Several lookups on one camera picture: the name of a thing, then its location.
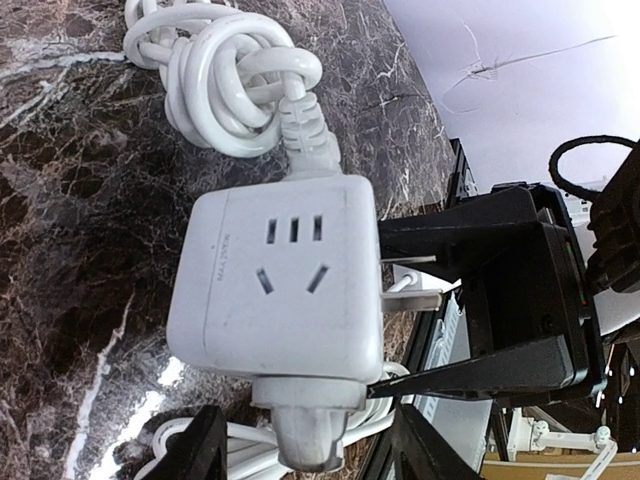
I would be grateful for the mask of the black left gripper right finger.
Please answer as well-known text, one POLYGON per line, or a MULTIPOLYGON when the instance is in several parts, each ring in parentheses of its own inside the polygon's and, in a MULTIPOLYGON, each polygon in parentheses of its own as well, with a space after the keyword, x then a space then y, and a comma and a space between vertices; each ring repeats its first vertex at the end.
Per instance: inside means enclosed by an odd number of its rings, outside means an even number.
POLYGON ((392 453, 396 479, 482 479, 411 404, 395 409, 392 453))

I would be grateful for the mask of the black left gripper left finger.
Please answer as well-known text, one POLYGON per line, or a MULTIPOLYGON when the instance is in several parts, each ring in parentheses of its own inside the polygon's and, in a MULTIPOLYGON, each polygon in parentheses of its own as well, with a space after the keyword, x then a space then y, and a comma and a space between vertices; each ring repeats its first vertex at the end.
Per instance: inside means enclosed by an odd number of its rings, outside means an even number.
POLYGON ((168 452, 140 479, 227 479, 227 423, 217 406, 205 406, 188 422, 168 452))

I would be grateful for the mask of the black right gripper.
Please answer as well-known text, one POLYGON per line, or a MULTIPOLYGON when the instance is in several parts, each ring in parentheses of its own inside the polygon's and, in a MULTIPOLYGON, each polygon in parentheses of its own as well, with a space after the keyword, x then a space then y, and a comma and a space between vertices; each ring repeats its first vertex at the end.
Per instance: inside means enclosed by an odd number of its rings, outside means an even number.
POLYGON ((385 263, 463 277, 472 358, 371 384, 371 399, 545 405, 606 386, 583 255, 557 190, 500 185, 451 209, 381 221, 378 235, 385 263))

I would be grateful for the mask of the white plug with cable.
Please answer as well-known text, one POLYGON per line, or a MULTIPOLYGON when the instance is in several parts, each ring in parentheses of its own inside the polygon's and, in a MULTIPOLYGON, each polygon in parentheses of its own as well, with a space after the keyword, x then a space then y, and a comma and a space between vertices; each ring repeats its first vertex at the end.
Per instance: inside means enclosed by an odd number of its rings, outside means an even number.
MULTIPOLYGON (((269 410, 265 427, 227 423, 227 479, 279 479, 292 471, 311 473, 342 469, 344 449, 389 428, 394 419, 390 399, 370 400, 370 381, 407 374, 379 351, 319 350, 273 356, 267 362, 204 358, 196 367, 252 384, 252 403, 269 410)), ((194 417, 162 424, 154 434, 154 466, 178 440, 194 417)))

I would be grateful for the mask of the white cube socket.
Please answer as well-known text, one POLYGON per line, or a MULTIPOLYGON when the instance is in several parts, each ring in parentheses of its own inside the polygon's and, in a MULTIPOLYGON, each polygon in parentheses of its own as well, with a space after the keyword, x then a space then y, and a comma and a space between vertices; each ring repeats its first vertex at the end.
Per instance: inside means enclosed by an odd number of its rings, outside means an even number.
POLYGON ((370 384, 384 359, 374 191, 359 175, 197 199, 166 337, 182 362, 237 378, 370 384))

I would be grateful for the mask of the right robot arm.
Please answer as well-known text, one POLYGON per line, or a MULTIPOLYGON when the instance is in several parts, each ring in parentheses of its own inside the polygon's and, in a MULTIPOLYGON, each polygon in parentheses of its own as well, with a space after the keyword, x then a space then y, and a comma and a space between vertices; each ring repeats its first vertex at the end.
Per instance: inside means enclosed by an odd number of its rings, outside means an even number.
POLYGON ((459 282, 467 360, 372 384, 372 398, 423 394, 504 407, 584 398, 604 388, 596 298, 639 289, 639 145, 602 191, 564 179, 498 185, 427 215, 379 224, 383 258, 459 282))

